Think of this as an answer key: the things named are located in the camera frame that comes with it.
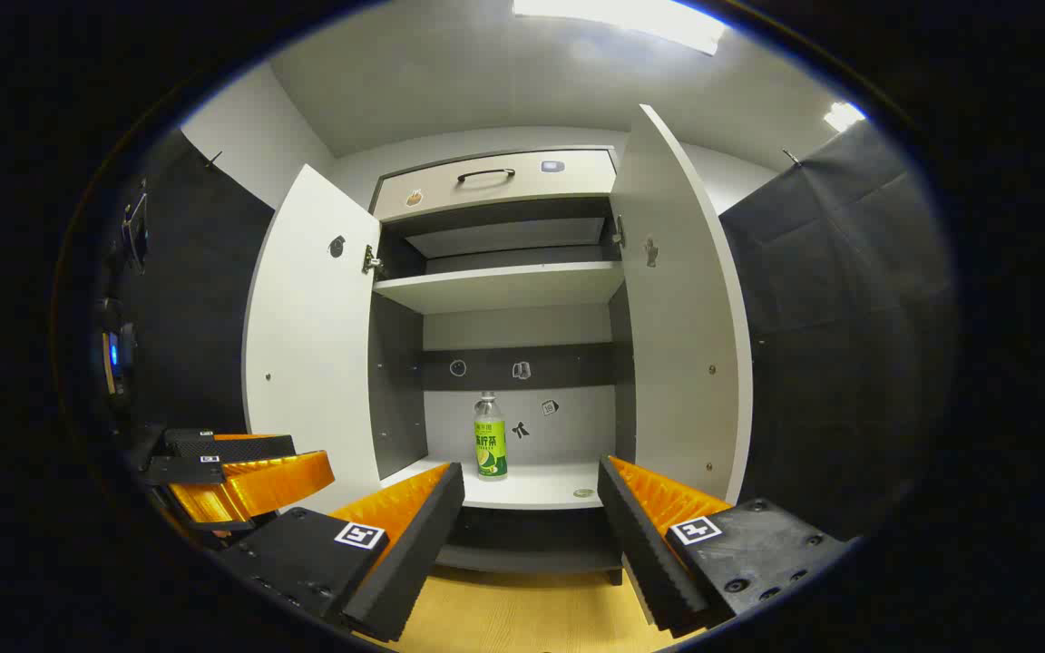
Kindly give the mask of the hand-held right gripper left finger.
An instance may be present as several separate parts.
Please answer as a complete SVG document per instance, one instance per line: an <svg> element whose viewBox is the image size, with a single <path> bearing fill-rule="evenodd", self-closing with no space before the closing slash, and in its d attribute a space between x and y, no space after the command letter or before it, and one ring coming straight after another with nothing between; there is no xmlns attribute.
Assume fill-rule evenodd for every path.
<svg viewBox="0 0 1045 653"><path fill-rule="evenodd" d="M330 515L293 508L214 558L287 611L396 642L462 503L461 464L437 464Z"/></svg>

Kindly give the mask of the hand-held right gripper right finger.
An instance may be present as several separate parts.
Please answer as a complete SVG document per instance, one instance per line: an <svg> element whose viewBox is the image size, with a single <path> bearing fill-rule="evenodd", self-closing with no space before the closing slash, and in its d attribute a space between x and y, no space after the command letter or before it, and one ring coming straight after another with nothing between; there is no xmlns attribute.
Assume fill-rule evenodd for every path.
<svg viewBox="0 0 1045 653"><path fill-rule="evenodd" d="M644 611L676 637L800 590L854 545L776 502L732 505L613 454L597 494Z"/></svg>

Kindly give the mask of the white cabinet door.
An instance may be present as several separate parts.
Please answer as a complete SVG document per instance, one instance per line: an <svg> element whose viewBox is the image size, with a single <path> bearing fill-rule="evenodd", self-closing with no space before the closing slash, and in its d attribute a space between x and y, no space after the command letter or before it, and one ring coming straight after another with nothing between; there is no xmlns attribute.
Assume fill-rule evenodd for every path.
<svg viewBox="0 0 1045 653"><path fill-rule="evenodd" d="M633 337L631 460L735 504L754 389L746 306L704 182L651 106L631 117L610 205Z"/></svg>
<svg viewBox="0 0 1045 653"><path fill-rule="evenodd" d="M380 488L368 347L380 223L304 165L279 203L250 277L243 413L254 434L287 434L327 454L335 480L298 502L329 513Z"/></svg>

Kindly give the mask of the clear bottle with green label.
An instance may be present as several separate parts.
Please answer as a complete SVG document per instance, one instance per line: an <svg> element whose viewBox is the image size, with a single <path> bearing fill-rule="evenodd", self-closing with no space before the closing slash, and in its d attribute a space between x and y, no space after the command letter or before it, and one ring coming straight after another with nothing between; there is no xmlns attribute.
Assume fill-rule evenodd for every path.
<svg viewBox="0 0 1045 653"><path fill-rule="evenodd" d="M505 416L493 390L484 390L474 409L477 474L486 481L501 481L509 475Z"/></svg>

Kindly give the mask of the white and grey cabinet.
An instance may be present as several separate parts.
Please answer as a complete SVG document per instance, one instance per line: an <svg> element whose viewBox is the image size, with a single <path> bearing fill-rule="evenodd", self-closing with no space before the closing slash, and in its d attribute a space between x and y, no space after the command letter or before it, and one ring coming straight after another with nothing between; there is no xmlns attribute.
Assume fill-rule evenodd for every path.
<svg viewBox="0 0 1045 653"><path fill-rule="evenodd" d="M370 214L370 202L356 203ZM374 284L501 266L621 263L613 216L609 193L375 218L386 275ZM378 490L431 464L458 462L465 513L503 518L512 544L557 516L599 516L598 459L634 463L625 281L597 305L427 316L372 289L368 364ZM484 390L493 390L506 419L509 472L501 481L477 474L474 409Z"/></svg>

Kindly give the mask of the white cabinet shelf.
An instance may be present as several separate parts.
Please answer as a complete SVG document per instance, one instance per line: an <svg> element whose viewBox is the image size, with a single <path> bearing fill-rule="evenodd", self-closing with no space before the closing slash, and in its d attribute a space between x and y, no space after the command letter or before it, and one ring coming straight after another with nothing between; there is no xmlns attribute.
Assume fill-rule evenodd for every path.
<svg viewBox="0 0 1045 653"><path fill-rule="evenodd" d="M621 263L477 269L376 282L373 289L418 314L607 303L625 280Z"/></svg>

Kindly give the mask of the beige cabinet drawer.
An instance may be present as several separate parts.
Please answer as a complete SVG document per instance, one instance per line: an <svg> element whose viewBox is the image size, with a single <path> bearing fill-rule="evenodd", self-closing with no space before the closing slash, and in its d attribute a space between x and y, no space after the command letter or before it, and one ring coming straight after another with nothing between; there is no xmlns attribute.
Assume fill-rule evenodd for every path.
<svg viewBox="0 0 1045 653"><path fill-rule="evenodd" d="M517 173L481 174L456 183L457 174L493 167L513 167ZM612 146L469 154L382 174L369 211L380 221L394 221L483 204L606 197L617 172Z"/></svg>

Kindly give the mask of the black backdrop cloth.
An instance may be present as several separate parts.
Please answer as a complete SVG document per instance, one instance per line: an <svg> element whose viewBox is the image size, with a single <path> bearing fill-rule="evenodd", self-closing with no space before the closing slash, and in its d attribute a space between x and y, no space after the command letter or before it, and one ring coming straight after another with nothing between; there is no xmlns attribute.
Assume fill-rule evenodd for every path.
<svg viewBox="0 0 1045 653"><path fill-rule="evenodd" d="M720 224L752 351L742 499L866 536L921 479L952 384L955 282L932 195L858 122Z"/></svg>
<svg viewBox="0 0 1045 653"><path fill-rule="evenodd" d="M149 251L117 294L133 323L138 422L243 434L243 321L274 210L181 130L146 154Z"/></svg>

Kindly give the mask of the large ceiling light panel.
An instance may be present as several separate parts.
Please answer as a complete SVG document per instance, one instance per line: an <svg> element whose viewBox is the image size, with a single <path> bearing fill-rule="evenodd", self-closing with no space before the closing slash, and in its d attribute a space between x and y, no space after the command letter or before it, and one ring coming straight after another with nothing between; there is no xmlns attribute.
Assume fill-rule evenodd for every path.
<svg viewBox="0 0 1045 653"><path fill-rule="evenodd" d="M567 18L650 34L705 55L718 50L728 25L677 0L512 0L517 16Z"/></svg>

